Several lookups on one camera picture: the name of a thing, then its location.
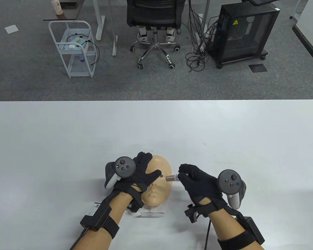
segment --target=gloved hand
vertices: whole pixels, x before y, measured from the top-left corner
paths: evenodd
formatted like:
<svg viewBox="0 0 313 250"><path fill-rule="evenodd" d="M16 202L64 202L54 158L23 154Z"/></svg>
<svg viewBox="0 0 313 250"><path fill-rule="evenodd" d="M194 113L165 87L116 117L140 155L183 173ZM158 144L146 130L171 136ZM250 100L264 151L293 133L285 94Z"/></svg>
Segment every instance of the gloved hand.
<svg viewBox="0 0 313 250"><path fill-rule="evenodd" d="M218 211L227 206L226 201L222 198L222 192L218 188L216 177L210 176L197 166L190 164L182 164L178 172L178 179L195 206L202 207L199 202L205 197L211 200L211 204L205 205L208 210L203 209L204 217L207 216L207 213Z"/></svg>
<svg viewBox="0 0 313 250"><path fill-rule="evenodd" d="M144 206L141 194L161 175L160 170L146 174L147 165L152 160L152 157L150 153L140 152L137 157L133 158L136 165L134 174L128 178L120 179L114 185L113 192L125 192L133 197L133 201L130 203L131 212L135 213Z"/></svg>

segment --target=mannequin face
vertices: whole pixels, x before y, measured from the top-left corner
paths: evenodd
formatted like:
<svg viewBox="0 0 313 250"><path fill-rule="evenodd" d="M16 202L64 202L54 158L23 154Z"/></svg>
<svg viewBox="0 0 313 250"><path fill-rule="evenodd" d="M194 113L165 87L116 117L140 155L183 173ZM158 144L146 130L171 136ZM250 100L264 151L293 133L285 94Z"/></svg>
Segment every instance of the mannequin face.
<svg viewBox="0 0 313 250"><path fill-rule="evenodd" d="M159 169L161 176L155 180L145 193L141 195L146 205L155 207L163 203L172 190L172 183L166 182L166 176L172 175L172 169L167 160L161 156L153 155L152 160L147 165L146 174Z"/></svg>

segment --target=gray carpet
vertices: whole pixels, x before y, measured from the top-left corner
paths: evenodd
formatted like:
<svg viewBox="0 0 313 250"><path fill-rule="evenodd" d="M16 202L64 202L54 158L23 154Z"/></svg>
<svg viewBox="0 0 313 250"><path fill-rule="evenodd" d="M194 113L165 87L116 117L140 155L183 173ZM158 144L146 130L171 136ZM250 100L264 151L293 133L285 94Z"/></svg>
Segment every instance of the gray carpet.
<svg viewBox="0 0 313 250"><path fill-rule="evenodd" d="M221 4L239 0L211 1L209 16L219 14ZM173 52L176 64L168 68L165 58L153 51L138 70L137 59L142 50L130 52L137 35L136 28L126 24L126 3L112 0L116 31L119 35L117 56L112 57L112 38L107 2L99 0L106 28L97 45L101 59L95 76L69 79L49 34L48 23L42 21L53 11L44 0L0 0L0 101L46 100L178 100L178 99L313 99L313 59L297 39L289 16L297 0L281 0L281 9L265 49L265 61L259 59L215 68L210 59L202 72L189 72L185 54L191 51L189 33L182 26L176 40L179 52ZM193 8L203 12L205 1L193 0ZM97 23L91 0L86 0L80 19L92 26ZM183 22L188 18L188 6ZM19 31L7 34L6 26L16 24ZM63 29L58 28L59 35ZM252 73L249 64L264 63L268 72Z"/></svg>

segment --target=sneaker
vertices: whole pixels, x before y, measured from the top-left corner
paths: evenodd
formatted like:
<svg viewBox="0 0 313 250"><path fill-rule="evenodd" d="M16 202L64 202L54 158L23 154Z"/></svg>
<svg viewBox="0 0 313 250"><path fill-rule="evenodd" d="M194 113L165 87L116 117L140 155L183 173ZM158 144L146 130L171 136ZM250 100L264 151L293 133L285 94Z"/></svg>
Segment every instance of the sneaker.
<svg viewBox="0 0 313 250"><path fill-rule="evenodd" d="M166 42L173 42L174 40L175 40L175 30L173 30L173 34L166 33Z"/></svg>
<svg viewBox="0 0 313 250"><path fill-rule="evenodd" d="M147 34L145 34L145 35L140 35L140 32L138 32L137 39L138 39L139 41L147 42Z"/></svg>

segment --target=computer tower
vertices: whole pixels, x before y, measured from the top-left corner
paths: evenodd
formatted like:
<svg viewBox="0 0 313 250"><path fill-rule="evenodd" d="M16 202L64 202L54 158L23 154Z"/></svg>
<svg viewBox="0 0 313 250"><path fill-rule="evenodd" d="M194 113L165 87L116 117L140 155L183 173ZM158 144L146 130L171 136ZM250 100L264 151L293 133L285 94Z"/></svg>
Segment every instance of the computer tower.
<svg viewBox="0 0 313 250"><path fill-rule="evenodd" d="M213 42L208 51L218 69L226 63L249 58L265 59L264 46L279 9L271 4L250 2L222 5Z"/></svg>

